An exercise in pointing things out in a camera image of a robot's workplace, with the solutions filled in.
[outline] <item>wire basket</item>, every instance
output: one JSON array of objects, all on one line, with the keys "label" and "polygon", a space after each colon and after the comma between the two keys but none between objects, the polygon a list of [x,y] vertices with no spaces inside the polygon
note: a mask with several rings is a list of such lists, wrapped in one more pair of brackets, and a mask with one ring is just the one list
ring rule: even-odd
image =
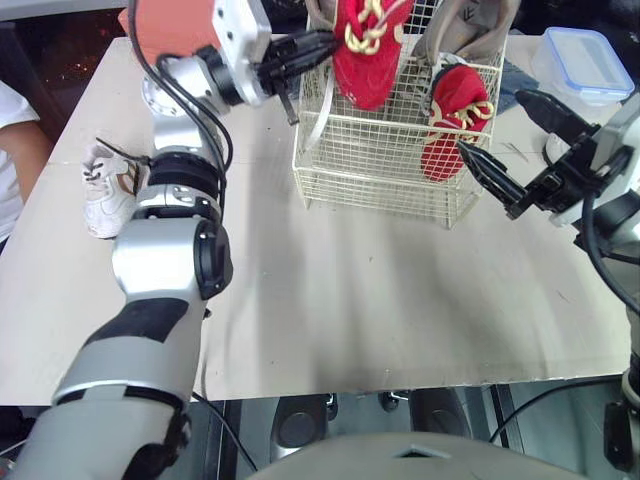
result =
[{"label": "wire basket", "polygon": [[[305,204],[322,200],[427,218],[451,228],[475,204],[482,188],[463,167],[445,181],[425,176],[421,156],[427,135],[440,133],[446,147],[434,150],[444,162],[457,162],[451,150],[463,140],[488,148],[491,119],[482,132],[429,127],[431,71],[411,57],[415,42],[432,17],[436,3],[417,1],[404,27],[396,81],[385,104],[360,110],[334,87],[331,109],[319,139],[305,148],[321,116],[331,66],[307,72],[301,82],[300,123],[296,128],[293,171]],[[489,100],[497,107],[504,49],[487,64],[469,64],[483,79]]]}]

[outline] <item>floor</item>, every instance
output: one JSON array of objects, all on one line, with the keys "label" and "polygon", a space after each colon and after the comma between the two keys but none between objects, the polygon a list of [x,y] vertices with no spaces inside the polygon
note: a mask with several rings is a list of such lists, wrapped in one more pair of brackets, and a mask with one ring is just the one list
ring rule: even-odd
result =
[{"label": "floor", "polygon": [[[535,382],[510,385],[517,408],[532,397],[566,382]],[[490,387],[460,387],[456,393],[463,405],[474,438],[487,440],[497,423]],[[611,467],[602,453],[604,406],[619,398],[617,385],[597,385],[559,392],[542,400],[518,418],[524,453],[553,465],[578,472],[593,480],[625,479]],[[340,394],[339,412],[329,424],[330,436],[402,432],[410,430],[409,408],[382,410],[376,394]],[[245,400],[242,405],[240,439],[258,465],[269,463],[269,436],[277,398]],[[237,479],[250,471],[238,461]]]}]

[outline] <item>black cable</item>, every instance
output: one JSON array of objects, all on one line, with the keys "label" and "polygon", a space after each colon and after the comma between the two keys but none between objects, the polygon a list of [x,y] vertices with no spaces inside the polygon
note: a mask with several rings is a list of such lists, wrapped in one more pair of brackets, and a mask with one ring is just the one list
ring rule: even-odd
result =
[{"label": "black cable", "polygon": [[[217,153],[218,147],[215,139],[211,135],[211,132],[207,128],[206,124],[202,121],[199,115],[194,112],[191,107],[187,104],[185,100],[183,100],[180,95],[178,95],[168,84],[161,78],[149,65],[147,60],[144,58],[144,54],[142,53],[142,49],[140,48],[140,43],[138,41],[138,31],[136,26],[136,14],[138,11],[138,1],[137,0],[129,0],[129,9],[128,9],[128,24],[129,24],[129,38],[131,39],[131,45],[133,47],[133,52],[140,63],[140,66],[146,73],[147,77],[153,80],[162,90],[165,91],[169,97],[173,101],[175,101],[180,108],[182,108],[185,113],[189,116],[189,118],[197,125],[200,129],[201,133],[204,135],[205,140],[209,144],[212,153]],[[222,158],[216,158],[216,162],[218,163],[218,168],[220,169],[220,193],[219,193],[219,204],[221,217],[224,216],[224,204],[225,204],[225,193],[227,180],[225,175],[224,163]]]},{"label": "black cable", "polygon": [[113,150],[115,153],[117,153],[118,155],[120,155],[121,157],[126,158],[127,160],[131,160],[132,162],[138,162],[138,163],[142,163],[144,165],[148,165],[149,161],[151,160],[149,157],[147,157],[146,155],[131,155],[130,153],[125,152],[124,150],[121,150],[117,147],[114,147],[113,145],[111,145],[109,142],[107,142],[106,140],[103,140],[100,137],[96,137],[96,141],[98,143],[101,143],[102,145],[104,145],[105,147],[107,147],[110,150]]},{"label": "black cable", "polygon": [[235,443],[236,447],[238,448],[238,451],[240,452],[240,455],[242,455],[242,458],[244,458],[245,462],[247,462],[247,465],[249,465],[251,470],[253,470],[254,472],[257,472],[258,467],[256,467],[256,464],[251,458],[251,456],[249,455],[249,452],[247,452],[246,448],[244,448],[244,445],[242,445],[242,442],[238,438],[238,435],[236,434],[236,432],[233,431],[233,428],[231,427],[231,425],[229,425],[229,422],[227,421],[227,419],[224,417],[222,412],[218,410],[218,407],[216,407],[212,402],[210,402],[209,400],[207,400],[202,395],[196,392],[193,392],[191,395],[193,396],[193,398],[205,404],[213,411],[215,416],[218,417],[218,419],[222,423],[222,426],[225,428],[225,430],[231,437],[231,440],[233,440],[233,443]]},{"label": "black cable", "polygon": [[164,63],[167,59],[170,59],[170,58],[181,58],[181,57],[179,55],[173,55],[169,53],[163,53],[161,55],[158,55],[158,58],[156,60],[156,68],[158,69],[158,72],[160,72],[160,75],[163,77],[164,80],[169,82],[173,88],[175,88],[180,94],[182,94],[183,97],[185,97],[192,104],[198,107],[198,110],[204,113],[213,123],[216,124],[216,126],[222,133],[222,136],[224,137],[224,140],[227,144],[227,161],[225,162],[224,167],[225,167],[225,170],[229,170],[229,167],[231,166],[231,162],[233,161],[233,141],[231,140],[231,135],[229,134],[229,131],[224,126],[224,124],[220,121],[218,116],[215,113],[213,113],[209,107],[207,107],[204,103],[202,103],[200,100],[198,100],[189,92],[187,92],[187,90],[182,85],[180,85],[180,83],[178,83],[178,81],[175,78],[173,78],[173,76],[166,70]]},{"label": "black cable", "polygon": [[570,383],[568,385],[562,385],[560,387],[555,387],[552,388],[550,390],[547,390],[544,393],[541,393],[540,395],[533,397],[531,400],[529,400],[528,402],[522,404],[520,407],[518,407],[517,409],[514,410],[514,412],[509,415],[507,418],[504,419],[504,422],[502,422],[502,425],[500,425],[495,432],[493,432],[493,435],[491,435],[491,437],[489,438],[489,443],[493,443],[496,441],[496,439],[498,438],[498,435],[500,435],[506,428],[507,425],[509,425],[509,423],[516,418],[518,415],[520,415],[522,412],[524,412],[525,410],[527,410],[529,407],[531,407],[532,405],[536,404],[537,402],[539,402],[540,400],[542,400],[545,397],[548,397],[551,394],[557,393],[557,392],[561,392],[563,390],[569,390],[572,388],[580,388],[580,387],[589,387],[592,385],[602,385],[602,384],[606,384],[606,383],[614,383],[614,382],[620,382],[620,377],[615,377],[615,378],[600,378],[597,380],[590,380],[587,382],[581,382],[581,383]]},{"label": "black cable", "polygon": [[618,262],[630,263],[631,265],[640,265],[640,257],[630,257],[628,255],[620,255],[619,253],[603,254],[605,258],[617,260]]},{"label": "black cable", "polygon": [[613,293],[634,312],[640,315],[640,305],[627,292],[618,281],[611,275],[600,256],[600,248],[596,239],[595,227],[593,224],[593,205],[596,201],[596,193],[588,192],[582,202],[582,243],[589,259],[596,269],[600,278],[607,284]]}]

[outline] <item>table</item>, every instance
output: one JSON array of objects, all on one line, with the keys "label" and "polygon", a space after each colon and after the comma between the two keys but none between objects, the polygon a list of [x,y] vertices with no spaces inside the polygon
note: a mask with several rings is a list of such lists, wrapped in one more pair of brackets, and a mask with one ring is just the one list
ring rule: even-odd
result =
[{"label": "table", "polygon": [[[508,57],[528,68],[536,42],[510,39]],[[112,243],[86,233],[79,164],[96,134],[147,152],[141,77],[128,40],[114,40],[0,257],[0,404],[47,404],[87,336],[122,306]],[[575,231],[548,214],[512,222],[488,194],[452,231],[346,206],[307,210],[279,102],[224,121],[237,149],[225,216],[235,276],[203,324],[195,388],[210,398],[626,368],[623,305],[572,245]],[[498,118],[493,152],[526,181],[543,168],[543,141],[517,107]]]}]

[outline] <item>shoe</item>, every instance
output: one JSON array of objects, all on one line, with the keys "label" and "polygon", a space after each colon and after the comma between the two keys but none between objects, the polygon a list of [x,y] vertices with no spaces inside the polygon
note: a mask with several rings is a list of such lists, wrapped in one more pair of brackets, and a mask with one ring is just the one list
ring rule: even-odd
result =
[{"label": "shoe", "polygon": [[382,106],[393,87],[413,0],[307,0],[307,8],[312,25],[332,26],[336,38],[344,39],[333,55],[340,93],[364,110]]},{"label": "shoe", "polygon": [[429,21],[412,55],[435,65],[440,52],[487,62],[504,45],[520,0],[446,0]]},{"label": "shoe", "polygon": [[[433,82],[429,126],[481,132],[495,108],[478,72],[467,65],[443,69]],[[443,182],[464,165],[456,147],[458,140],[474,143],[476,137],[463,133],[429,132],[421,165],[429,180]]]},{"label": "shoe", "polygon": [[146,167],[102,144],[91,147],[89,159],[82,165],[84,218],[89,233],[97,238],[113,238],[135,211],[136,192]]}]

